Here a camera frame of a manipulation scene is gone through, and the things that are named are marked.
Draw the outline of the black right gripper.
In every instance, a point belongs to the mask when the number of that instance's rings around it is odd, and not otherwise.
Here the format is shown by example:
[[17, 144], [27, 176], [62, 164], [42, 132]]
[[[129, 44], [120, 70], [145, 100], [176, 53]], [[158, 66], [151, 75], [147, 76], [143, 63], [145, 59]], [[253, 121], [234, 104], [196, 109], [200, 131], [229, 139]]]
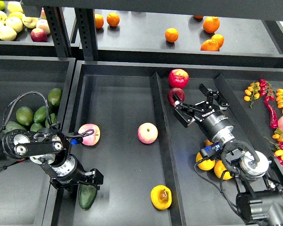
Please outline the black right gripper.
[[207, 98], [206, 106], [185, 104], [177, 94], [173, 94], [174, 116], [186, 128], [196, 120], [209, 141], [233, 139], [233, 123], [224, 115], [224, 111], [229, 107], [225, 97], [219, 90], [213, 91], [204, 84], [199, 85], [199, 90]]

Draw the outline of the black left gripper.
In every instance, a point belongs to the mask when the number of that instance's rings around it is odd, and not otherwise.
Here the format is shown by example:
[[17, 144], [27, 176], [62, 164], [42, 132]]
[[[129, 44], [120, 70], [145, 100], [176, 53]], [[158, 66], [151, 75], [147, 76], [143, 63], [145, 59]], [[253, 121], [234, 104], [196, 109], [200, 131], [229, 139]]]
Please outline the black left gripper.
[[72, 154], [56, 154], [55, 161], [50, 164], [55, 176], [50, 179], [50, 184], [55, 189], [64, 189], [73, 192], [78, 184], [94, 186], [100, 190], [104, 176], [97, 169], [85, 171], [79, 160]]

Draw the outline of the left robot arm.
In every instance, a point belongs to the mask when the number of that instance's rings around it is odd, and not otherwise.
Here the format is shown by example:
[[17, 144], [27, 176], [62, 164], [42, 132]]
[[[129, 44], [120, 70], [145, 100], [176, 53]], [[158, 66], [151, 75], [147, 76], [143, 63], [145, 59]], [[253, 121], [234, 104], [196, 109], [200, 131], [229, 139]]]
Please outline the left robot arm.
[[3, 133], [17, 102], [26, 95], [40, 96], [41, 93], [29, 91], [19, 95], [9, 103], [3, 114], [0, 128], [0, 172], [22, 161], [31, 160], [49, 175], [50, 184], [56, 189], [71, 190], [78, 184], [99, 189], [103, 184], [103, 174], [96, 168], [86, 171], [69, 151], [72, 140], [82, 142], [84, 137], [95, 133], [93, 129], [83, 133], [64, 134], [60, 124], [52, 123], [50, 115], [47, 115], [49, 128], [42, 128], [37, 132], [14, 129]]

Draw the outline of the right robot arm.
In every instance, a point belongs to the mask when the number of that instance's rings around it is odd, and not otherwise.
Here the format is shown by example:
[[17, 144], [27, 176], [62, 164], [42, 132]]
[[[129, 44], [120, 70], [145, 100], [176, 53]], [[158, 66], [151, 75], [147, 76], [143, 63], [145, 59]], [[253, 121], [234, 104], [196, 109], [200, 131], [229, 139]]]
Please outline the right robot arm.
[[[183, 126], [197, 123], [211, 142], [200, 150], [201, 159], [194, 167], [204, 161], [221, 160], [219, 185], [215, 185], [227, 203], [245, 224], [259, 226], [283, 226], [283, 186], [268, 175], [271, 160], [256, 151], [252, 146], [237, 140], [232, 134], [233, 124], [224, 115], [229, 104], [218, 91], [199, 85], [206, 97], [195, 105], [185, 104], [183, 95], [169, 91], [174, 102], [174, 115]], [[234, 178], [237, 195], [235, 203], [228, 200], [223, 188], [225, 173]]]

